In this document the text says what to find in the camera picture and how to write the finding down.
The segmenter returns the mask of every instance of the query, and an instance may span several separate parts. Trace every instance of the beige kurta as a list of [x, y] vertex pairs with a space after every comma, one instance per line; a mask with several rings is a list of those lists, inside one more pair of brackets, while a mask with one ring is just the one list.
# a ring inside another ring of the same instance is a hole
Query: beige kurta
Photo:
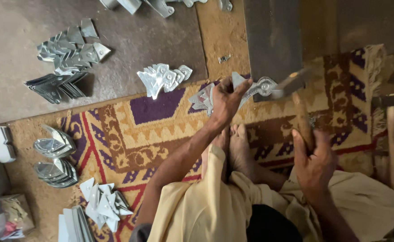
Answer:
[[[318, 220], [306, 203], [296, 174], [279, 193], [233, 172], [221, 181], [225, 160], [209, 147], [207, 173], [199, 183], [176, 182], [162, 189], [148, 241], [246, 241], [253, 204], [273, 207], [297, 226], [304, 241], [322, 241]], [[361, 173], [336, 171], [329, 189], [335, 205], [361, 241], [375, 241], [394, 228], [394, 191]]]

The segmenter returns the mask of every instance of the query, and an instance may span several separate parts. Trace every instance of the hammer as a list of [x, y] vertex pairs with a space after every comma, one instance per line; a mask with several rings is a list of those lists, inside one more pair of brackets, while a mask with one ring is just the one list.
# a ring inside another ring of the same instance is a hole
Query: hammer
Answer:
[[311, 79], [313, 69], [314, 67], [305, 67], [300, 71], [291, 73], [285, 80], [281, 81], [270, 94], [270, 99], [272, 100], [291, 95], [294, 103], [294, 110], [297, 115], [298, 130], [300, 131], [309, 152], [313, 152], [315, 149], [315, 139], [309, 122], [306, 103], [297, 93], [297, 90], [303, 88], [306, 81]]

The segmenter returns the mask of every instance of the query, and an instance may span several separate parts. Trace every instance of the hand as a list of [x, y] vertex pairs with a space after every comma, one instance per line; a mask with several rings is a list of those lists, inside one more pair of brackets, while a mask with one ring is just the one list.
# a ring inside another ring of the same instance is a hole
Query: hand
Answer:
[[338, 158], [331, 150], [328, 133], [314, 130], [315, 150], [307, 157], [302, 135], [292, 130], [294, 139], [294, 165], [297, 179], [306, 199], [312, 204], [329, 195], [328, 184], [336, 169]]
[[213, 88], [213, 113], [210, 119], [220, 127], [231, 123], [239, 108], [240, 101], [245, 92], [251, 87], [252, 79], [244, 81], [233, 90], [231, 77], [224, 78], [220, 84]]

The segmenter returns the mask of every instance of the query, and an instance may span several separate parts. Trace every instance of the wooden hammer handle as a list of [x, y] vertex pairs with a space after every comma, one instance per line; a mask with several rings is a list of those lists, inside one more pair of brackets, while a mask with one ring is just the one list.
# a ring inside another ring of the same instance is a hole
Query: wooden hammer handle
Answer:
[[297, 115], [298, 130], [305, 141], [307, 150], [313, 152], [315, 149], [315, 140], [311, 124], [309, 123], [309, 114], [307, 113], [306, 103], [297, 92], [292, 93], [292, 102], [294, 103], [294, 109]]

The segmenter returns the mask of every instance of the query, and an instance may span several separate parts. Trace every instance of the hammer head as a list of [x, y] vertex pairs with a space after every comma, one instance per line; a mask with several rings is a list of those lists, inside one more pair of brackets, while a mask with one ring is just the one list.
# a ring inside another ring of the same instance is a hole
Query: hammer head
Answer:
[[270, 97], [272, 100], [291, 95], [291, 93], [302, 88], [311, 79], [314, 67], [305, 67], [298, 72], [291, 73], [285, 80], [281, 81]]

